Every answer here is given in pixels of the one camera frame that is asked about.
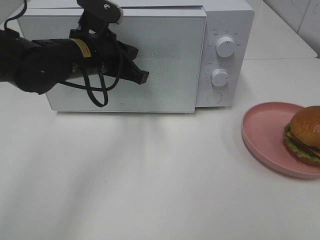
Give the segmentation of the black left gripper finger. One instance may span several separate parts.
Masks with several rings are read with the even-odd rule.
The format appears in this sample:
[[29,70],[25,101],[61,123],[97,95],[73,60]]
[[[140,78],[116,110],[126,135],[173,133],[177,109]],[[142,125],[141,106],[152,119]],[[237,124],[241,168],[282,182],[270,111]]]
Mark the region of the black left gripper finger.
[[137,58],[137,55],[139,53],[138,48],[125,44],[121,41],[118,41],[117,43],[119,44],[120,48],[122,49],[122,51],[124,52],[124,54],[127,56],[129,60],[133,61]]
[[149,77],[149,72],[141,70],[137,65],[127,58],[123,59],[121,71],[117,74],[119,79],[134,82],[136,84],[145,84]]

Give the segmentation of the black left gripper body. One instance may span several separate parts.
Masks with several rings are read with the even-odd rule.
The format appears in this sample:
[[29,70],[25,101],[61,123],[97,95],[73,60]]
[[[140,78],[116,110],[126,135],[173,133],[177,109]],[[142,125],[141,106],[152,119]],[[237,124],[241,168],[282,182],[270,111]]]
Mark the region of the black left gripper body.
[[73,30],[72,42],[79,52],[72,60],[74,68],[90,75],[100,73],[120,78],[125,57],[115,33],[110,30],[102,34]]

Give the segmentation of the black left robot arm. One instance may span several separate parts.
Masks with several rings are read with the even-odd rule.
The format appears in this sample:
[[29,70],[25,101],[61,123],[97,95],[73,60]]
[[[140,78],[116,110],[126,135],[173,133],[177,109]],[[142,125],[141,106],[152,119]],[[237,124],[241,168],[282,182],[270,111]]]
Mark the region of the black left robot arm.
[[96,33],[71,30],[70,38],[27,40],[12,29],[0,32],[0,80],[24,92],[39,95],[56,84],[101,92],[102,88],[71,83],[70,79],[102,74],[144,84],[149,72],[134,63],[136,47],[117,40],[108,31]]

